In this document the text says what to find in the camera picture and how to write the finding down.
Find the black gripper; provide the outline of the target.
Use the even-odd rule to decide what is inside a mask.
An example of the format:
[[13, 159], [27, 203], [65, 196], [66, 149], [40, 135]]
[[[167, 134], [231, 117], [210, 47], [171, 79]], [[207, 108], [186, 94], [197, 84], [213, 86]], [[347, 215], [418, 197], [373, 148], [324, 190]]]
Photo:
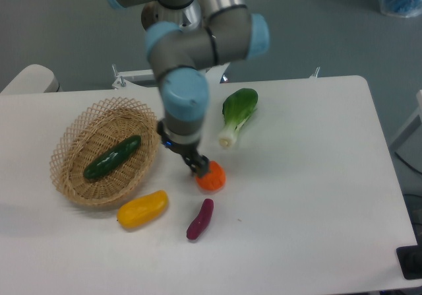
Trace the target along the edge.
[[200, 135], [177, 135], [166, 127], [164, 120], [158, 122], [157, 133], [163, 146], [183, 158], [192, 176], [203, 178], [209, 173], [209, 159], [198, 153]]

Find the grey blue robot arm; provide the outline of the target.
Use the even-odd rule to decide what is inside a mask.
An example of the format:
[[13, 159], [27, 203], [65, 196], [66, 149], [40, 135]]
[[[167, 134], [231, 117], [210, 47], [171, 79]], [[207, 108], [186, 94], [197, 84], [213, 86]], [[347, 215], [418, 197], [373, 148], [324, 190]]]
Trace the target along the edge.
[[209, 170], [198, 153], [209, 90], [202, 71], [250, 59], [268, 51], [270, 32], [264, 17], [252, 14], [244, 0], [108, 0], [126, 9], [153, 3], [157, 11], [146, 29], [146, 58], [164, 106], [158, 134], [198, 177]]

